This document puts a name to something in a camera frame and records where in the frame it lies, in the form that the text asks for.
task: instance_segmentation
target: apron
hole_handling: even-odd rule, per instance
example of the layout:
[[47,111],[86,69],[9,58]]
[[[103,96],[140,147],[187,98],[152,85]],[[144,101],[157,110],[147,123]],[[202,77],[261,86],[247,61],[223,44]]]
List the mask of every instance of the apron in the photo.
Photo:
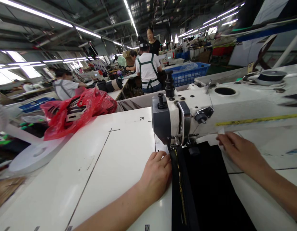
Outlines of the apron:
[[63,80],[61,80],[61,82],[59,82],[58,84],[53,83],[52,86],[54,87],[54,91],[56,92],[57,96],[59,96],[59,95],[58,95],[58,92],[57,92],[57,90],[56,90],[56,87],[61,87],[62,90],[65,92],[65,94],[66,94],[69,98],[71,98],[70,94],[68,94],[67,90],[63,87]]
[[[144,63],[141,63],[140,60],[139,60],[139,58],[138,58],[138,62],[139,62],[139,65],[140,65],[140,76],[141,77],[142,77],[141,67],[142,67],[142,65],[145,65],[145,64],[151,64],[152,67],[153,67],[153,69],[154,69],[154,71],[155,71],[155,73],[156,73],[156,76],[158,76],[158,73],[157,73],[157,71],[155,69],[155,66],[153,64],[153,58],[154,58],[154,54],[152,54],[152,59],[150,61],[144,62]],[[151,83],[153,83],[153,82],[155,82],[157,80],[158,80],[158,78],[156,78],[154,80],[149,80],[149,82],[142,82],[142,83],[144,83],[144,84],[148,83],[147,88],[146,88],[146,89],[148,89],[149,87],[153,88],[152,85],[151,85]]]

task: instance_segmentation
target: green strap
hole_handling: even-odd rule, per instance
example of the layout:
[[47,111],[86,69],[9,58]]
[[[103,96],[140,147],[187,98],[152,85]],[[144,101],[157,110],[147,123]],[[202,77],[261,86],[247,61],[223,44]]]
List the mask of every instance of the green strap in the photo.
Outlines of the green strap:
[[[140,76],[141,77],[142,77],[142,68],[141,67],[142,67],[142,65],[145,65],[145,64],[151,64],[152,67],[153,67],[153,69],[154,69],[154,72],[156,73],[156,76],[158,76],[158,73],[156,72],[155,66],[153,64],[153,59],[154,59],[154,54],[152,54],[152,59],[150,61],[147,61],[147,62],[144,62],[144,63],[141,63],[140,60],[139,60],[139,58],[137,59],[138,62],[139,62],[139,65],[140,65]],[[153,83],[153,82],[155,82],[157,80],[158,79],[154,79],[154,80],[149,80],[149,82],[142,82],[142,83],[144,83],[144,84],[148,83],[147,88],[146,88],[146,89],[148,89],[149,87],[152,88],[151,83]]]

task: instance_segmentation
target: white t-shirt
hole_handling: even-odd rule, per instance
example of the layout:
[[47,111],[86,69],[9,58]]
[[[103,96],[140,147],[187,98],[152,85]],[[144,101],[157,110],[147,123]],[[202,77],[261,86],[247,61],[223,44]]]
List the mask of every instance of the white t-shirt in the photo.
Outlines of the white t-shirt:
[[71,82],[69,80],[57,80],[57,81],[54,81],[54,84],[57,85],[61,81],[63,81],[62,86],[65,89],[65,91],[67,91],[67,93],[70,95],[70,97],[64,92],[64,90],[60,86],[56,86],[55,91],[56,91],[58,97],[61,100],[67,100],[67,99],[74,97],[76,95],[75,89],[78,88],[79,84],[75,83],[75,82]]
[[[140,57],[139,60],[141,63],[149,62],[152,60],[152,54],[144,52]],[[160,62],[157,55],[154,55],[153,64],[155,70],[157,72],[157,67],[160,67]],[[140,64],[139,61],[136,59],[136,72],[140,72]],[[141,66],[141,78],[142,82],[149,82],[149,80],[157,79],[157,75],[152,67],[151,64],[142,64]],[[159,84],[159,81],[155,81],[151,83],[151,86],[154,87]],[[142,87],[147,88],[148,83],[143,83]]]
[[23,86],[23,89],[28,92],[28,91],[32,91],[34,90],[35,88],[33,86],[31,86],[30,84],[24,84]]

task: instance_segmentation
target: blue plastic crate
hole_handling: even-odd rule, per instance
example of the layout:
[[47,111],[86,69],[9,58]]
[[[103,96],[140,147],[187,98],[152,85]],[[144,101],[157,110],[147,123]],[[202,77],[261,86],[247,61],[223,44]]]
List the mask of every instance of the blue plastic crate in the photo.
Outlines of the blue plastic crate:
[[[205,64],[205,63],[196,63],[196,64],[198,65],[198,68],[195,68],[195,69],[192,69],[189,71],[172,74],[172,77],[174,79],[174,87],[194,83],[195,78],[206,75],[208,68],[210,67],[210,64]],[[173,68],[168,69],[167,71],[170,71],[170,70],[179,71],[181,67],[182,66],[173,67]]]
[[56,100],[56,99],[52,98],[52,97],[43,97],[38,100],[27,103],[25,105],[22,105],[19,108],[24,113],[30,113],[30,112],[40,110],[40,105],[42,105],[43,103],[48,102],[48,101],[54,101],[54,100]]

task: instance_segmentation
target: hand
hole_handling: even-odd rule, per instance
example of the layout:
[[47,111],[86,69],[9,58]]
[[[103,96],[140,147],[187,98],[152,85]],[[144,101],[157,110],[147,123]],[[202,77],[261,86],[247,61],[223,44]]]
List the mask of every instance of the hand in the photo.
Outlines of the hand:
[[249,140],[233,132],[225,135],[218,134],[216,139],[219,141],[219,145],[224,146],[233,162],[252,178],[271,169],[256,146]]
[[172,176],[170,155],[164,151],[153,152],[149,157],[142,177],[137,183],[148,206],[165,193]]

